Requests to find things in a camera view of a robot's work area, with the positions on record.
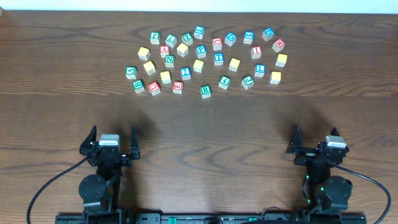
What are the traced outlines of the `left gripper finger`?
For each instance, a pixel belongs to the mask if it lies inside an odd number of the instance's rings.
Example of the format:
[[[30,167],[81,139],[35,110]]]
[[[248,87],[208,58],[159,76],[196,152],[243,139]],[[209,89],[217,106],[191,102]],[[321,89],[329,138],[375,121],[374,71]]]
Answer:
[[[136,130],[134,126],[131,128],[130,150],[132,154],[140,154],[140,149],[136,137]]]
[[[94,125],[87,137],[83,140],[83,142],[80,145],[80,149],[89,149],[92,145],[92,142],[96,141],[96,132],[97,132],[97,127]]]

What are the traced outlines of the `green R block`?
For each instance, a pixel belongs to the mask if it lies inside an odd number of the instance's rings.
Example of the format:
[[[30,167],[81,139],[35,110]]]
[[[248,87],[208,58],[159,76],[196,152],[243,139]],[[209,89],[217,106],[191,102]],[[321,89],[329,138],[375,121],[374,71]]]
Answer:
[[[209,85],[201,86],[200,87],[200,93],[201,93],[201,97],[203,99],[209,98],[211,96],[211,93],[212,93],[210,86]]]

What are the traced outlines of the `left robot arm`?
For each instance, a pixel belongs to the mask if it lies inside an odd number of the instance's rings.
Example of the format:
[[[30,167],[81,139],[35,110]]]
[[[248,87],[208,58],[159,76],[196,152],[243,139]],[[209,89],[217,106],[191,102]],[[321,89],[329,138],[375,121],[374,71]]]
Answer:
[[[121,152],[120,137],[104,134],[96,139],[97,128],[93,126],[80,145],[80,154],[96,167],[96,173],[86,176],[78,192],[83,199],[82,222],[84,224],[109,223],[126,224],[131,216],[125,209],[118,208],[118,195],[122,168],[131,167],[133,160],[141,158],[135,128],[131,128],[129,153]]]

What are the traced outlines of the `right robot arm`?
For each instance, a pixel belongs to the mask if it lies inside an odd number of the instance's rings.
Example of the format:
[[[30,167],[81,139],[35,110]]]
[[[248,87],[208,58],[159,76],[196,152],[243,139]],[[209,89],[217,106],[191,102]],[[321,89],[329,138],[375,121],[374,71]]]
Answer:
[[[302,193],[308,201],[308,208],[293,215],[292,220],[307,223],[342,222],[341,213],[348,209],[353,185],[346,178],[331,175],[331,168],[341,164],[348,152],[349,148],[336,128],[330,131],[324,141],[311,148],[303,146],[299,126],[294,126],[286,153],[295,155],[295,165],[306,167]]]

